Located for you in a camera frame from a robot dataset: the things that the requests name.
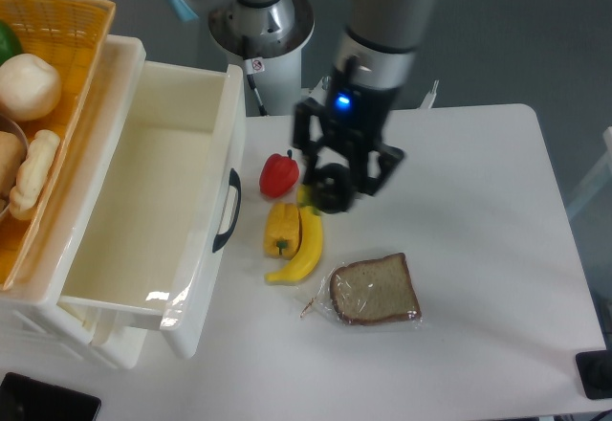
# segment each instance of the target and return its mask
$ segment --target drawer handle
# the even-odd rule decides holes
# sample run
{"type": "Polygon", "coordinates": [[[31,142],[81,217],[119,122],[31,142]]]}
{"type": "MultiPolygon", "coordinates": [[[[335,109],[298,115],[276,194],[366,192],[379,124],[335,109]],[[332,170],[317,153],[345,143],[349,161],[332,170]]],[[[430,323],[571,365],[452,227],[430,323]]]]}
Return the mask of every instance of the drawer handle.
{"type": "Polygon", "coordinates": [[[231,218],[231,225],[229,225],[228,230],[225,233],[217,234],[214,236],[214,241],[212,241],[212,252],[215,253],[219,249],[223,249],[228,241],[230,240],[230,236],[236,228],[236,222],[238,221],[238,214],[240,213],[240,202],[242,201],[242,189],[240,187],[240,177],[238,176],[238,172],[232,169],[229,172],[229,186],[236,188],[236,210],[233,213],[233,217],[231,218]]]}

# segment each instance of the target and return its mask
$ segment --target wicker basket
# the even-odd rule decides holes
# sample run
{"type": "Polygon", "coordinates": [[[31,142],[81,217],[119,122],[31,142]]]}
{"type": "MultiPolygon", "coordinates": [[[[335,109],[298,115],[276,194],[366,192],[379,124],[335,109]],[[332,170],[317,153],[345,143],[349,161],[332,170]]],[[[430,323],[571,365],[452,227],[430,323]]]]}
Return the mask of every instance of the wicker basket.
{"type": "Polygon", "coordinates": [[[51,129],[62,142],[32,221],[9,217],[0,223],[0,284],[5,290],[34,242],[114,16],[115,4],[107,0],[0,0],[0,19],[17,34],[24,52],[46,60],[62,79],[55,110],[40,120],[20,123],[30,140],[36,131],[51,129]]]}

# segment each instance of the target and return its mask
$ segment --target sticker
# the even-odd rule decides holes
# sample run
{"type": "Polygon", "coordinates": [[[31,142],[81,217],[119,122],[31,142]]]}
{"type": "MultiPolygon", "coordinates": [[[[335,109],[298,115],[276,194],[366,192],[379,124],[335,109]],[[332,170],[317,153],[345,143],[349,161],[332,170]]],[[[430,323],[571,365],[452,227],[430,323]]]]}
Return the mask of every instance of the sticker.
{"type": "Polygon", "coordinates": [[[266,70],[263,57],[254,57],[253,59],[245,59],[245,72],[247,75],[259,74],[266,70]]]}

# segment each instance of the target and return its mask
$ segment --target red bell pepper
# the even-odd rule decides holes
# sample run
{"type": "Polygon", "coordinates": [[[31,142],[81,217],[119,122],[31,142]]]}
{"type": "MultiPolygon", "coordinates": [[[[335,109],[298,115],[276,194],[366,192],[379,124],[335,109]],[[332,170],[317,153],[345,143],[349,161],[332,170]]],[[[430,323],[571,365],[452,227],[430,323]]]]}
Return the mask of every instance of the red bell pepper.
{"type": "Polygon", "coordinates": [[[292,158],[292,151],[287,151],[287,156],[274,153],[261,171],[259,189],[270,198],[278,198],[287,193],[297,183],[298,178],[299,167],[292,158]]]}

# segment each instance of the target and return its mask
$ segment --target blue led light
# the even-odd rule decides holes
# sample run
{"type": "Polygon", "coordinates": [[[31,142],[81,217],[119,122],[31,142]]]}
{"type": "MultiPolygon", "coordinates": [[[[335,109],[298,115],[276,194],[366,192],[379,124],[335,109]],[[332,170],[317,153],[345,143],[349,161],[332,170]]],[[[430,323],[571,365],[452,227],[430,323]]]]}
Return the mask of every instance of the blue led light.
{"type": "Polygon", "coordinates": [[[336,98],[336,108],[342,112],[348,111],[351,108],[351,100],[343,94],[338,94],[336,98]]]}

